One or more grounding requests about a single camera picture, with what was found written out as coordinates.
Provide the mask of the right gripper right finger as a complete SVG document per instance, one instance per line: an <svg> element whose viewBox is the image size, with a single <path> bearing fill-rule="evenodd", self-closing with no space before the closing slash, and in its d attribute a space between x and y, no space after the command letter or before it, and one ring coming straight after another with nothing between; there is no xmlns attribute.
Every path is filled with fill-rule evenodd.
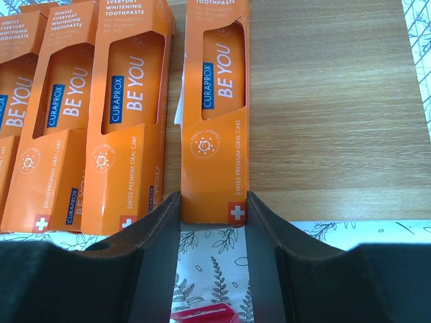
<svg viewBox="0 0 431 323"><path fill-rule="evenodd" d="M429 322L430 246L361 244L344 251L246 198L255 322Z"/></svg>

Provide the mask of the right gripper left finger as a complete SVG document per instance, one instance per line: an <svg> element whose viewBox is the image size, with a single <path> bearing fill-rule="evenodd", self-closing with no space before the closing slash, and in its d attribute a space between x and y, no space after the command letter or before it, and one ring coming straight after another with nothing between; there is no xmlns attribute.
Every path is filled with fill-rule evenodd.
<svg viewBox="0 0 431 323"><path fill-rule="evenodd" d="M180 194L83 251L1 244L2 322L168 322Z"/></svg>

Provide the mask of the orange toothpaste box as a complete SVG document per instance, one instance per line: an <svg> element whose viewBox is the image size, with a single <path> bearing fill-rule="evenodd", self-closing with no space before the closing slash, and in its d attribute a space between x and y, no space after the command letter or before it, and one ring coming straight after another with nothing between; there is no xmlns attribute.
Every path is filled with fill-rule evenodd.
<svg viewBox="0 0 431 323"><path fill-rule="evenodd" d="M101 1L81 231L109 236L162 202L171 40L166 1Z"/></svg>
<svg viewBox="0 0 431 323"><path fill-rule="evenodd" d="M81 227L97 1L52 7L38 55L1 231Z"/></svg>
<svg viewBox="0 0 431 323"><path fill-rule="evenodd" d="M55 1L23 5L15 15L1 18L1 219L5 206L38 56Z"/></svg>
<svg viewBox="0 0 431 323"><path fill-rule="evenodd" d="M185 223L246 221L250 15L248 1L187 2L180 187Z"/></svg>

